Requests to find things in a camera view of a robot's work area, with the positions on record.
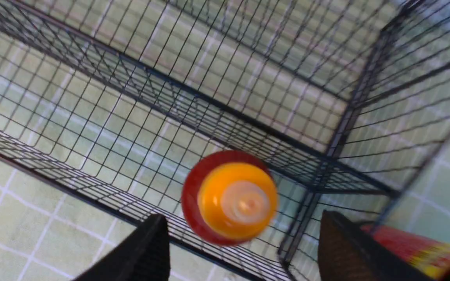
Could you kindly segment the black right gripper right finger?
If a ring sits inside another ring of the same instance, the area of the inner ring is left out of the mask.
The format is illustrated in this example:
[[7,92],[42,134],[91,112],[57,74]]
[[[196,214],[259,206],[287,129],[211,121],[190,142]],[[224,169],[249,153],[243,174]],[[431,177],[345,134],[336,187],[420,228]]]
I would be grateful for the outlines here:
[[323,211],[318,242],[322,281],[430,281],[336,211]]

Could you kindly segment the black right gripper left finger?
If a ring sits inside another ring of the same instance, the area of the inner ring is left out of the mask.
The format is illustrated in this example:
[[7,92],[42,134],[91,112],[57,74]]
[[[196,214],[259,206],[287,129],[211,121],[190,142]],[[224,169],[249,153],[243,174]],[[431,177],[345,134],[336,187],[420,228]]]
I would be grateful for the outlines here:
[[76,281],[168,281],[170,236],[164,215],[147,217]]

